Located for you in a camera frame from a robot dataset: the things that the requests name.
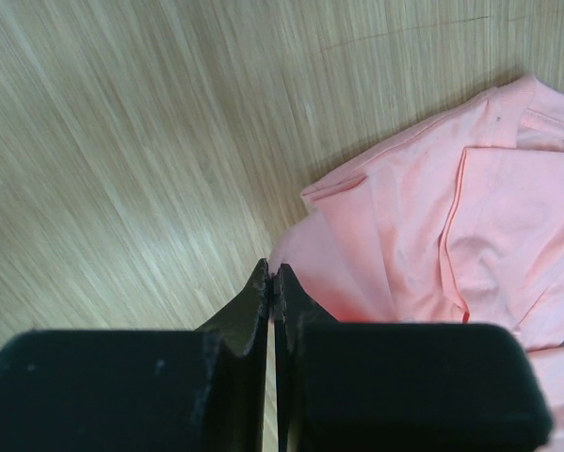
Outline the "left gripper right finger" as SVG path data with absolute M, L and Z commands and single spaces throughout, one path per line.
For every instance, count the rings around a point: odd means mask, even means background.
M 347 323 L 273 277 L 281 451 L 533 451 L 553 421 L 526 355 L 489 324 Z

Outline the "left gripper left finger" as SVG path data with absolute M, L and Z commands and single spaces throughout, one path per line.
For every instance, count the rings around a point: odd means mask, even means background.
M 268 265 L 193 331 L 27 331 L 0 352 L 0 451 L 258 451 Z

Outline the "pink t-shirt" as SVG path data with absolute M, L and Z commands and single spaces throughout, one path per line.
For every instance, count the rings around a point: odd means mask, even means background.
M 564 451 L 564 93 L 486 90 L 305 187 L 269 267 L 345 321 L 492 323 L 525 349 Z

